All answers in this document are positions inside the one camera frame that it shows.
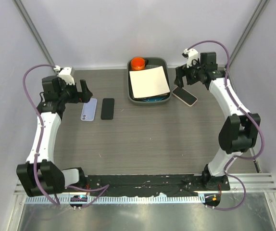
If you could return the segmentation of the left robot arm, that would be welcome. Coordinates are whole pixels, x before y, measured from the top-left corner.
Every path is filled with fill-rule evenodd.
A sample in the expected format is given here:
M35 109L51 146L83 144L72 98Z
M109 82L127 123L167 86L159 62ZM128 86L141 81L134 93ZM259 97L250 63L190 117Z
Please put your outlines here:
M63 193L69 185L76 192L86 188L87 181L81 167L60 170L53 160L56 136L66 104L88 103L93 96L84 79L80 80L80 85L81 91L78 91L75 83L67 83L59 76L42 79L34 143L26 162L16 168L29 197Z

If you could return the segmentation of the black bare phone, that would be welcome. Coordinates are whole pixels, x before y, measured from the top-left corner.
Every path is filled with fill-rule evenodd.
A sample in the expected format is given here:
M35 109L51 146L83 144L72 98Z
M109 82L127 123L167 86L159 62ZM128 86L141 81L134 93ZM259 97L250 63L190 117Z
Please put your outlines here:
M104 98L102 100L101 116L102 120L112 120L114 116L114 98Z

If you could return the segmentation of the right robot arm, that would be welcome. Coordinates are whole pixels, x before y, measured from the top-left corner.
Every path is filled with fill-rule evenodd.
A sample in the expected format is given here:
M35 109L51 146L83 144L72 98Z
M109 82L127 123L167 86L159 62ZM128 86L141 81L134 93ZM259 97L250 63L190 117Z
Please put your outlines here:
M227 69L219 69L215 52L198 53L191 48L183 51L186 64L176 68L175 84L183 89L201 82L215 97L226 118L218 135L219 150L202 174L201 184L207 190L217 190L226 181L233 162L256 145L261 118L243 106L233 91Z

